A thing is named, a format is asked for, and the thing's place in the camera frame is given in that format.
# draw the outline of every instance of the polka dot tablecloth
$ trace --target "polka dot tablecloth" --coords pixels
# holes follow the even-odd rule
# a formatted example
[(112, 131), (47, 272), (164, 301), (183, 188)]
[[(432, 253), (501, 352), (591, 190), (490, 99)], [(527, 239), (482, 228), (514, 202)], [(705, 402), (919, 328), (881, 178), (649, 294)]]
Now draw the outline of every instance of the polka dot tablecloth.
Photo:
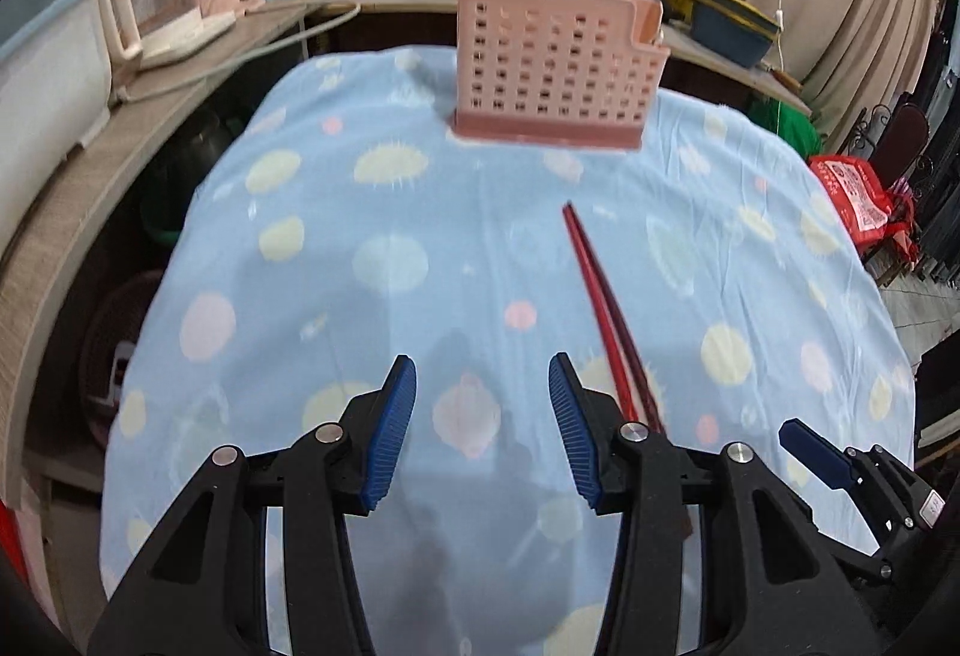
[[(567, 351), (587, 386), (613, 383), (568, 200), (671, 439), (749, 442), (824, 532), (870, 549), (851, 503), (776, 445), (796, 416), (909, 461), (913, 426), (880, 295), (797, 155), (664, 91), (637, 153), (466, 142), (448, 127), (455, 60), (419, 47), (300, 65), (198, 191), (110, 439), (107, 590), (211, 450), (288, 446), (403, 353), (419, 393), (400, 466), (373, 517), (349, 521), (377, 652), (592, 652), (618, 522), (576, 496), (547, 365)], [(279, 517), (269, 530), (270, 631), (288, 650)]]

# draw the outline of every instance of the red chopstick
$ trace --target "red chopstick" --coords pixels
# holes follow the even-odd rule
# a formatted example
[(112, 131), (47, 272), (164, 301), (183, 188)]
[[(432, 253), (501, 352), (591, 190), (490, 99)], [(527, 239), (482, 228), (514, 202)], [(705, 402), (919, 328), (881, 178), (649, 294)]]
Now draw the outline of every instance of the red chopstick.
[(627, 422), (637, 421), (637, 407), (634, 407), (634, 398), (630, 392), (630, 381), (627, 380), (627, 372), (623, 368), (623, 361), (620, 359), (620, 349), (616, 344), (616, 335), (613, 332), (611, 318), (607, 313), (603, 289), (600, 287), (600, 282), (590, 264), (587, 244), (584, 242), (583, 232), (578, 226), (579, 221), (576, 212), (573, 210), (573, 205), (566, 204), (563, 207), (563, 220), (565, 220), (566, 229), (573, 242), (573, 250), (577, 255), (577, 263), (579, 263), (580, 272), (584, 276), (584, 283), (587, 284), (587, 295), (589, 295), (590, 303), (593, 306), (593, 314), (596, 316), (597, 325), (600, 327), (600, 338), (603, 339), (607, 361), (613, 375), (613, 385), (616, 388), (616, 400), (620, 402), (620, 412), (623, 413), (623, 418)]
[(581, 239), (583, 243), (584, 253), (586, 253), (587, 256), (587, 261), (592, 268), (592, 272), (600, 285), (600, 290), (606, 301), (607, 311), (610, 313), (611, 321), (613, 321), (613, 328), (619, 338), (623, 354), (627, 359), (627, 365), (630, 367), (631, 377), (634, 379), (635, 386), (637, 386), (637, 396), (640, 397), (640, 405), (642, 405), (643, 412), (646, 415), (647, 426), (650, 431), (665, 434), (664, 422), (661, 421), (661, 417), (659, 416), (656, 400), (654, 399), (653, 392), (650, 390), (650, 383), (647, 383), (647, 376), (643, 371), (643, 362), (640, 360), (640, 354), (637, 352), (637, 345), (634, 344), (634, 337), (630, 334), (630, 327), (627, 326), (627, 321), (623, 316), (623, 311), (620, 309), (620, 304), (616, 301), (616, 295), (613, 294), (613, 289), (607, 280), (607, 275), (604, 274), (603, 267), (600, 265), (600, 261), (592, 245), (590, 245), (587, 232), (584, 231), (583, 223), (580, 222), (580, 217), (577, 215), (577, 210), (573, 209), (572, 204), (568, 204), (565, 207), (565, 215), (567, 207), (569, 207), (569, 218), (577, 228), (579, 239)]

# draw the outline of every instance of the wooden countertop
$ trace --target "wooden countertop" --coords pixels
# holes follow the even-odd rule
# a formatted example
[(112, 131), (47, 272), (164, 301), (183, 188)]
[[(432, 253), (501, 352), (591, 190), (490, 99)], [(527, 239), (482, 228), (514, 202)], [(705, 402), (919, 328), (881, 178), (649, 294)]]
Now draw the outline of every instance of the wooden countertop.
[[(323, 8), (323, 3), (329, 3), (330, 0), (315, 0), (313, 3), (319, 8)], [(457, 0), (342, 0), (344, 2), (353, 1), (359, 3), (363, 12), (367, 13), (387, 13), (387, 12), (432, 12), (442, 14), (456, 14)], [(339, 12), (346, 8), (339, 4), (325, 7), (325, 11)], [(728, 79), (776, 98), (776, 100), (789, 104), (794, 109), (799, 110), (805, 116), (810, 116), (810, 108), (803, 103), (800, 98), (779, 84), (776, 79), (767, 71), (760, 68), (743, 68), (732, 61), (728, 61), (722, 55), (707, 49), (697, 41), (690, 39), (682, 31), (676, 30), (672, 25), (664, 25), (664, 44), (670, 47), (674, 58), (681, 61), (687, 61), (700, 67), (707, 68), (714, 73), (722, 74)]]
[[(291, 3), (251, 15), (184, 63), (139, 76), (133, 97), (175, 84), (267, 44), (312, 9)], [(24, 218), (0, 273), (0, 498), (20, 501), (23, 440), (40, 361), (67, 290), (124, 193), (187, 116), (229, 77), (113, 111), (93, 144), (70, 156)]]

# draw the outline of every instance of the tiled floor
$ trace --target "tiled floor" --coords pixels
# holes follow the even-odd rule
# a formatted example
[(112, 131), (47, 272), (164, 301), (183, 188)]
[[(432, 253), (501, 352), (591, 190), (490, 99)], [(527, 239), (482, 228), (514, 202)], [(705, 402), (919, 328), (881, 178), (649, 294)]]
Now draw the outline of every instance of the tiled floor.
[(960, 291), (948, 285), (904, 275), (880, 296), (914, 372), (926, 351), (960, 329)]

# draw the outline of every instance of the wicker basket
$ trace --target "wicker basket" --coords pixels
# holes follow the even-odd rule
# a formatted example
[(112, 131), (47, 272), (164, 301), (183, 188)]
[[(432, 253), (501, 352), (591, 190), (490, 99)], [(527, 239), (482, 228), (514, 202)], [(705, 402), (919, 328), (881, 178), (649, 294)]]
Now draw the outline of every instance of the wicker basket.
[(670, 50), (657, 0), (458, 0), (454, 130), (640, 147)]

